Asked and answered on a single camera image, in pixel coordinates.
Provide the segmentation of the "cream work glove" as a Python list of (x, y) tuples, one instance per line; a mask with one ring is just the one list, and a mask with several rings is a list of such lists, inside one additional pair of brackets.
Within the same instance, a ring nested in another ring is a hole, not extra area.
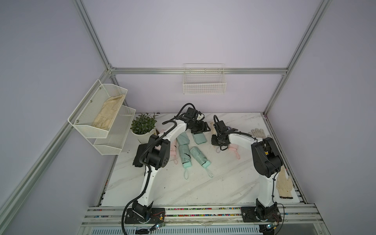
[(281, 171), (278, 173), (276, 179), (276, 189), (278, 190), (280, 198), (293, 199), (291, 193), (293, 190), (292, 178), (287, 175), (287, 170), (284, 165), (281, 166)]

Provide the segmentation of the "beige gloves in shelf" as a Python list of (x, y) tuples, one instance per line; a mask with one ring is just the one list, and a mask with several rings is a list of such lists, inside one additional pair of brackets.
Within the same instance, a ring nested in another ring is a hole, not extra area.
[(112, 123), (116, 118), (118, 110), (122, 106), (124, 99), (125, 95), (119, 95), (108, 98), (104, 102), (99, 114), (94, 119), (92, 126), (95, 128), (109, 131), (112, 126)]

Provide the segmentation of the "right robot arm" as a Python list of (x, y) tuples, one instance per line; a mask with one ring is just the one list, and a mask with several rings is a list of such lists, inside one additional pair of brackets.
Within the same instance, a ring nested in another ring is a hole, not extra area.
[(230, 128), (216, 115), (213, 117), (213, 127), (216, 134), (212, 135), (212, 145), (224, 151), (230, 144), (234, 144), (252, 152), (253, 165), (259, 174), (259, 194), (254, 207), (241, 208), (243, 221), (260, 221), (279, 225), (282, 217), (278, 203), (274, 199), (274, 189), (276, 176), (284, 163), (274, 140), (270, 137), (254, 137)]

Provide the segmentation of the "white dotted work glove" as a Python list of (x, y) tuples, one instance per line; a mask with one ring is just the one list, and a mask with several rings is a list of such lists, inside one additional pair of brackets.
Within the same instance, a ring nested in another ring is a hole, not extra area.
[(252, 135), (253, 137), (261, 138), (261, 139), (268, 137), (268, 135), (265, 134), (263, 129), (258, 129), (258, 128), (252, 129), (251, 132), (249, 132), (249, 134)]

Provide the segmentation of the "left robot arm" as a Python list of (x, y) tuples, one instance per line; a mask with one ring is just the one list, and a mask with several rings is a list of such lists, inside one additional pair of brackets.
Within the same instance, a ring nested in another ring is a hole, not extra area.
[(168, 123), (172, 126), (160, 133), (152, 135), (148, 143), (139, 145), (136, 158), (139, 163), (145, 166), (145, 177), (140, 194), (126, 204), (121, 215), (121, 230), (127, 234), (125, 221), (128, 216), (128, 209), (142, 219), (142, 223), (148, 222), (152, 217), (153, 183), (159, 169), (164, 168), (170, 159), (171, 142), (186, 130), (193, 130), (196, 134), (208, 132), (211, 129), (204, 121), (205, 115), (196, 109), (192, 103), (186, 103), (177, 115), (162, 124)]

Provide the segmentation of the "potted green plant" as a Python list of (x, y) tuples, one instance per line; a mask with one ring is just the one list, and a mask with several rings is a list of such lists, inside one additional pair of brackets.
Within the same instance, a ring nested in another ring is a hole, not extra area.
[(156, 135), (156, 118), (159, 113), (139, 114), (131, 123), (130, 130), (136, 136), (140, 144), (146, 144), (152, 135)]

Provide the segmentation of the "white two-tier mesh shelf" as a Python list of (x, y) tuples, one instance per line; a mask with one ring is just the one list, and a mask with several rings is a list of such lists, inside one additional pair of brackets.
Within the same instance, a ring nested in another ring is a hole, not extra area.
[(68, 118), (101, 155), (122, 152), (136, 110), (125, 105), (128, 90), (97, 80)]

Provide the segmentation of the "pink umbrella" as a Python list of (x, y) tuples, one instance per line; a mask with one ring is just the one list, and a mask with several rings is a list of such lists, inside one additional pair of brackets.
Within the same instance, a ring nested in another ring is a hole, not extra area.
[(239, 148), (239, 146), (238, 146), (238, 145), (235, 145), (235, 144), (230, 144), (229, 147), (228, 147), (228, 149), (229, 149), (230, 151), (234, 152), (236, 158), (237, 158), (238, 160), (240, 160), (240, 154), (239, 154), (239, 152), (238, 152), (238, 148)]
[(178, 160), (177, 160), (177, 141), (174, 140), (171, 142), (170, 146), (170, 158), (173, 160), (173, 162), (177, 165)]

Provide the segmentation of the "teal umbrella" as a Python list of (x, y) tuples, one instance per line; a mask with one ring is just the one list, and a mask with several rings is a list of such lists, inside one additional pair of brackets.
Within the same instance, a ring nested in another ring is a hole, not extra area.
[(176, 138), (176, 141), (178, 143), (179, 146), (182, 146), (182, 145), (189, 145), (190, 144), (190, 139), (187, 135), (186, 132), (183, 132), (182, 134), (180, 134), (177, 138)]
[(211, 162), (207, 159), (204, 153), (196, 146), (190, 149), (191, 156), (205, 169), (208, 176), (213, 178), (213, 173), (208, 169), (211, 165)]
[(179, 155), (182, 161), (182, 166), (184, 168), (184, 179), (189, 179), (188, 168), (192, 167), (191, 153), (188, 145), (180, 145), (178, 147)]
[(193, 140), (197, 145), (201, 145), (207, 142), (207, 139), (203, 133), (193, 134)]

